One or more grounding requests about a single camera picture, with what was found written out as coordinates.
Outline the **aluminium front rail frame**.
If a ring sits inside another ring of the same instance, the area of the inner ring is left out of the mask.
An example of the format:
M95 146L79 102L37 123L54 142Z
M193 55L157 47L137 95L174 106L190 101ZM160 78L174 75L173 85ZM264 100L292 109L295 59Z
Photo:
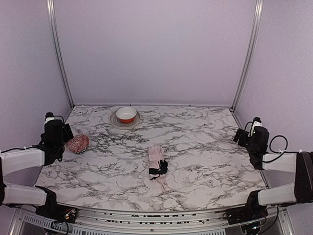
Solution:
M253 220L233 219L237 207L198 211L114 211L76 206L73 222L37 215L32 206L15 211L10 235L292 235L285 208L269 206Z

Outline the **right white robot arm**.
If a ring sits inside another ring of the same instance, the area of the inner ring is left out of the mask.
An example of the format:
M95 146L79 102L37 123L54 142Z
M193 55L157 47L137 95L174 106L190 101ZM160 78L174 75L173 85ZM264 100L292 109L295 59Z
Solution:
M256 213L268 205L294 205L313 201L313 153L305 151L268 152L269 132L265 127L255 126L249 134L238 129L234 141L245 147L249 161L257 170L285 172L294 175L294 181L274 188L253 191L249 194L244 210Z

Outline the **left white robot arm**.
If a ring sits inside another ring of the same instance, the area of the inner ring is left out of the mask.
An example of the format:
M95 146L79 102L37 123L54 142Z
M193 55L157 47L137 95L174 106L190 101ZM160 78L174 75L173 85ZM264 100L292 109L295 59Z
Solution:
M5 182L4 178L25 169L48 166L62 161L65 145L73 138L69 124L48 118L41 141L25 148L13 148L0 153L0 204L6 206L33 205L40 210L57 213L56 193L45 188Z

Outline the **left aluminium corner post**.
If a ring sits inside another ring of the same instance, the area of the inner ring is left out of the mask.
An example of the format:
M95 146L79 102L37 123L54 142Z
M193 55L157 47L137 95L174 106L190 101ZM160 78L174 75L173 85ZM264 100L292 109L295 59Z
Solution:
M56 15L55 15L54 1L47 0L46 4L47 4L48 20L50 24L50 31L52 34L52 41L53 41L54 51L56 54L58 69L61 75L62 84L65 90L65 95L67 97L67 102L69 104L70 109L72 110L74 108L74 101L73 101L73 97L70 91L69 82L67 79L67 73L66 73L66 69L65 69L65 65L64 65L64 61L62 57L61 45L60 45L57 21L56 21Z

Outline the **pink and black umbrella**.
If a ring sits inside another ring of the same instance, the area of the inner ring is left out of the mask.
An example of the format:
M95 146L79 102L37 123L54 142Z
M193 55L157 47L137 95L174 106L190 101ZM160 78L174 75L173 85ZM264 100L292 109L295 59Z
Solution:
M150 180L159 183L162 191L165 192L167 190L168 163L164 158L164 149L160 145L154 145L149 147L148 155Z

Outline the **right aluminium corner post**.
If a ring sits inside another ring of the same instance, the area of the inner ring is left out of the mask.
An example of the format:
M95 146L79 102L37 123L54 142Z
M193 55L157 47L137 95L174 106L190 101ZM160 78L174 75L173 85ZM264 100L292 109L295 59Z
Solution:
M237 86L235 96L234 96L232 106L231 106L231 109L233 110L233 112L235 112L239 106L239 102L240 102L240 99L244 90L244 86L248 77L249 68L250 68L252 57L253 57L256 44L257 44L261 18L262 18L262 12L263 12L263 6L264 6L263 0L256 1L246 57L245 57L243 69L240 75L239 84Z

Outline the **aluminium corner post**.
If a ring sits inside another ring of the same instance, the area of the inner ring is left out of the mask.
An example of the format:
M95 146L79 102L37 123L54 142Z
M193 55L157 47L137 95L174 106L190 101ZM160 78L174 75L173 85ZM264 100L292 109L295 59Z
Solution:
M249 68L250 68L252 57L253 57L256 44L257 44L261 18L262 18L262 12L263 12L263 6L264 6L263 0L256 1L246 57L245 57L243 69L240 75L239 84L237 86L235 96L234 96L232 106L231 106L231 109L233 110L233 112L235 112L239 106L239 102L240 102L240 99L244 90L244 86L248 77Z
M54 1L47 0L46 4L47 4L48 20L50 24L50 31L52 34L52 41L53 41L54 51L56 54L58 69L61 75L62 84L65 90L65 95L67 97L67 102L69 104L70 109L72 110L74 108L74 101L73 101L73 97L70 91L69 82L67 79L67 73L66 73L66 69L65 69L65 65L64 65L64 61L62 57L61 45L60 45L57 21L56 21L56 15L55 15Z

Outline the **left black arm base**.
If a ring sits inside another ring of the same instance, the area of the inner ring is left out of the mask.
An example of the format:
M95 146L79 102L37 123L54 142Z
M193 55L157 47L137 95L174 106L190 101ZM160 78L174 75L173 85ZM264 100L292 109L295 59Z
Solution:
M75 223L77 212L77 208L71 208L64 205L58 205L53 208L40 206L35 211L37 215L68 223Z

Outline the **grey round plate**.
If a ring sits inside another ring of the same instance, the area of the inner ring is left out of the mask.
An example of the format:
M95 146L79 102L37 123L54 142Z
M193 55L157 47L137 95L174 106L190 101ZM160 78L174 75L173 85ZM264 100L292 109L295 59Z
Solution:
M130 130L140 122L140 114L133 107L122 107L110 115L111 125L120 130Z

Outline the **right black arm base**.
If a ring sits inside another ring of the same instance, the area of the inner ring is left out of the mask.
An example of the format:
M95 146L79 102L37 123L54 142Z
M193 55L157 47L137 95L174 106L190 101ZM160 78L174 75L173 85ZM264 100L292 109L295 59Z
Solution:
M223 214L223 219L228 221L229 225L249 222L268 216L267 210L248 211L245 207L227 209Z

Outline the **red patterned round pouch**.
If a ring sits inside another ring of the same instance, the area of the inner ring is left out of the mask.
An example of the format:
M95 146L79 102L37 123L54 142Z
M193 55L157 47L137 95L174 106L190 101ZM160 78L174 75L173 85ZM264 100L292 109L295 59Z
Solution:
M76 135L66 144L66 147L74 154L82 154L89 147L89 138L83 134Z

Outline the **red and white bowl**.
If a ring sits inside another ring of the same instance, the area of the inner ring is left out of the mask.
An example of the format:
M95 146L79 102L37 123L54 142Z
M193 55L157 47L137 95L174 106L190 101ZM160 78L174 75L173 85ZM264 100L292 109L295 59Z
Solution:
M121 123L128 124L134 121L137 110L132 107L122 107L116 111L116 116Z

